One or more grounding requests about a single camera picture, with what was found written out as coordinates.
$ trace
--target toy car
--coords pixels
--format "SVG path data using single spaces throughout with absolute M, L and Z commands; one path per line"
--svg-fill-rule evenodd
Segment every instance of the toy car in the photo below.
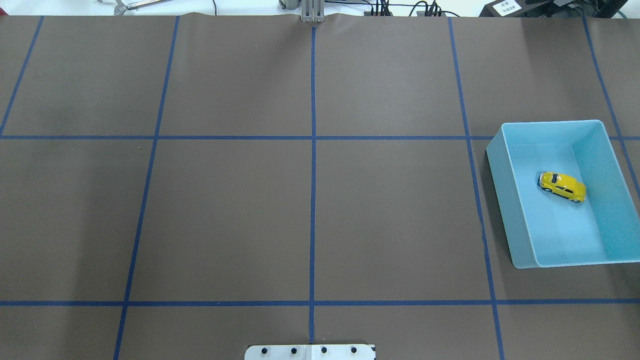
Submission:
M 543 172 L 538 178 L 538 184 L 542 190 L 573 202 L 583 202 L 587 195 L 587 187 L 569 175 Z

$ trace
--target grid square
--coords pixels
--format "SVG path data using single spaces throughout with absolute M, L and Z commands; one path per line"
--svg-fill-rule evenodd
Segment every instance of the grid square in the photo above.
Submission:
M 472 135 L 505 122 L 600 119 L 615 127 L 580 19 L 453 19 Z
M 112 359 L 118 307 L 3 306 L 3 359 Z
M 0 122 L 37 27 L 38 17 L 0 17 Z
M 316 307 L 316 343 L 376 345 L 378 359 L 497 359 L 490 306 Z
M 307 343 L 307 320 L 307 307 L 130 307 L 120 359 L 244 359 L 250 345 Z
M 588 19 L 598 66 L 623 136 L 640 136 L 640 21 Z
M 316 299 L 488 299 L 465 141 L 322 141 Z
M 152 135 L 174 21 L 47 17 L 4 133 Z
M 132 300 L 307 300 L 310 142 L 162 140 Z
M 445 18 L 332 15 L 316 64 L 319 135 L 465 134 Z
M 181 17 L 162 134 L 311 135 L 310 57 L 300 17 Z
M 507 359 L 640 358 L 640 306 L 499 306 Z
M 640 298 L 640 263 L 517 269 L 500 215 L 491 168 L 486 157 L 489 141 L 472 142 L 484 227 L 498 299 L 628 299 Z M 636 191 L 618 142 L 613 143 L 627 186 L 638 205 Z
M 0 299 L 122 300 L 150 148 L 0 142 Z

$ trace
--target plastic bin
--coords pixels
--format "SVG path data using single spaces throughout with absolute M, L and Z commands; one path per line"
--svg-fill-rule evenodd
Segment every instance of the plastic bin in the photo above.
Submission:
M 486 152 L 517 268 L 640 261 L 640 221 L 602 122 L 503 124 Z M 544 192 L 544 171 L 584 183 L 586 200 Z

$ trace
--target blue tape line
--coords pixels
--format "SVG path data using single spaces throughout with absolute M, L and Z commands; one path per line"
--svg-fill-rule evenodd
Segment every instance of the blue tape line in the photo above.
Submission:
M 153 140 L 153 135 L 3 135 L 3 140 Z
M 486 229 L 484 227 L 484 217 L 482 214 L 482 205 L 480 203 L 480 193 L 478 190 L 478 182 L 476 176 L 476 166 L 474 163 L 473 150 L 471 148 L 471 137 L 469 133 L 469 124 L 467 119 L 467 108 L 465 106 L 465 97 L 462 92 L 462 80 L 460 79 L 460 66 L 458 64 L 458 54 L 456 52 L 456 40 L 453 33 L 453 23 L 451 18 L 447 18 L 449 23 L 449 37 L 451 38 L 451 52 L 453 54 L 453 65 L 456 71 L 456 82 L 458 83 L 458 97 L 460 98 L 460 111 L 462 112 L 462 123 L 465 127 L 465 135 L 467 137 L 467 153 L 469 157 L 469 165 L 471 168 L 471 178 L 474 184 L 474 195 L 476 198 L 476 211 L 478 219 L 480 219 L 480 227 L 482 230 L 482 242 L 484 247 L 484 265 L 486 267 L 486 277 L 489 283 L 489 294 L 492 301 L 493 324 L 495 326 L 495 337 L 498 345 L 498 353 L 500 360 L 504 360 L 504 347 L 502 346 L 502 331 L 500 329 L 500 317 L 498 314 L 498 306 L 495 302 L 495 289 L 493 286 L 493 274 L 491 270 L 491 259 L 489 257 L 489 246 L 486 241 Z
M 316 306 L 473 306 L 491 300 L 317 300 Z
M 640 304 L 640 299 L 524 299 L 496 300 L 498 305 L 577 305 L 577 304 Z
M 311 136 L 297 135 L 160 135 L 158 140 L 311 140 Z
M 145 188 L 142 193 L 142 202 L 140 205 L 140 215 L 138 216 L 138 226 L 136 228 L 136 237 L 133 243 L 133 251 L 131 254 L 131 264 L 129 265 L 129 275 L 127 276 L 127 286 L 124 292 L 124 305 L 122 306 L 122 313 L 120 315 L 120 325 L 118 326 L 118 336 L 116 338 L 116 346 L 113 351 L 113 359 L 117 360 L 120 357 L 120 345 L 122 344 L 122 334 L 124 333 L 124 325 L 127 320 L 127 308 L 129 303 L 129 297 L 131 296 L 131 283 L 133 282 L 133 273 L 136 268 L 136 259 L 138 257 L 138 247 L 140 245 L 140 234 L 142 233 L 142 223 L 145 218 L 145 209 L 147 207 L 147 197 L 149 194 L 149 184 L 151 183 L 151 173 L 154 168 L 154 160 L 156 158 L 156 149 L 158 143 L 158 135 L 160 134 L 160 125 L 162 123 L 162 114 L 164 111 L 164 100 L 166 97 L 166 88 L 169 85 L 169 76 L 171 74 L 171 64 L 173 61 L 173 50 L 175 49 L 175 39 L 178 35 L 178 25 L 180 24 L 180 17 L 175 17 L 175 24 L 173 25 L 173 36 L 171 40 L 171 48 L 169 50 L 169 59 L 166 64 L 166 72 L 164 74 L 164 85 L 162 89 L 162 96 L 160 98 L 160 106 L 158 108 L 158 116 L 156 120 L 156 131 L 154 135 L 154 143 L 151 146 L 151 155 L 149 156 L 149 165 L 147 168 L 147 178 L 145 180 Z
M 417 136 L 394 136 L 394 135 L 344 135 L 344 136 L 317 136 L 318 140 L 466 140 L 466 136 L 456 135 L 417 135 Z
M 27 64 L 29 64 L 29 59 L 31 58 L 31 53 L 33 53 L 33 48 L 36 45 L 36 40 L 38 39 L 38 35 L 40 34 L 40 28 L 42 27 L 43 21 L 44 21 L 44 16 L 41 16 L 40 20 L 38 21 L 38 26 L 36 27 L 36 31 L 35 33 L 33 33 L 33 38 L 31 39 L 31 45 L 29 45 L 27 56 L 24 58 L 24 62 L 22 63 L 20 74 L 18 74 L 18 80 L 16 80 L 15 86 L 13 87 L 13 92 L 11 93 L 9 104 L 6 106 L 6 111 L 4 112 L 2 124 L 0 124 L 0 135 L 2 135 L 2 133 L 4 132 L 4 128 L 6 127 L 6 122 L 9 119 L 9 113 L 11 113 L 11 108 L 13 107 L 13 101 L 15 100 L 15 96 L 18 94 L 18 89 L 20 88 L 20 83 L 22 82 L 24 71 L 27 69 Z
M 316 299 L 316 28 L 311 28 L 311 211 L 309 234 L 309 343 L 315 339 Z
M 315 306 L 489 306 L 640 304 L 640 299 L 497 299 L 492 300 L 315 300 Z M 124 301 L 0 300 L 0 306 L 123 306 Z M 308 306 L 306 300 L 129 301 L 128 307 L 270 307 Z
M 138 307 L 266 307 L 266 306 L 308 306 L 306 300 L 300 301 L 130 301 L 129 306 Z
M 600 72 L 600 66 L 598 65 L 598 59 L 596 58 L 596 52 L 593 48 L 593 41 L 591 41 L 591 32 L 589 32 L 589 25 L 587 24 L 587 18 L 582 17 L 582 25 L 584 26 L 584 33 L 587 36 L 587 43 L 589 44 L 589 50 L 591 51 L 591 59 L 593 60 L 593 66 L 596 70 L 596 75 L 598 76 L 598 81 L 600 82 L 600 87 L 602 88 L 604 98 L 607 101 L 609 114 L 611 114 L 611 120 L 613 121 L 613 126 L 616 128 L 616 133 L 618 134 L 618 139 L 620 140 L 620 146 L 622 147 L 622 153 L 625 155 L 625 161 L 627 162 L 627 166 L 629 167 L 629 172 L 631 173 L 631 180 L 633 180 L 634 187 L 636 188 L 637 196 L 640 197 L 640 184 L 638 184 L 634 167 L 633 165 L 631 165 L 631 158 L 629 157 L 629 153 L 627 152 L 627 146 L 625 145 L 625 142 L 622 137 L 622 130 L 620 129 L 620 125 L 618 124 L 618 118 L 616 118 L 616 113 L 615 111 L 613 111 L 613 105 L 611 104 L 611 98 L 609 97 L 609 92 L 607 91 L 607 87 L 604 85 L 604 79 L 602 78 L 602 73 Z
M 470 135 L 469 138 L 471 140 L 492 140 L 493 136 L 484 136 L 484 135 Z
M 41 301 L 4 300 L 0 306 L 122 306 L 122 301 Z

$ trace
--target white label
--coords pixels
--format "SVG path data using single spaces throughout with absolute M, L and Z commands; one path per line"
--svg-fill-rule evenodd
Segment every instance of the white label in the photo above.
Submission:
M 510 13 L 515 13 L 522 9 L 520 5 L 516 3 L 516 0 L 504 0 L 501 3 L 495 4 L 493 8 L 500 14 L 500 16 L 509 15 Z

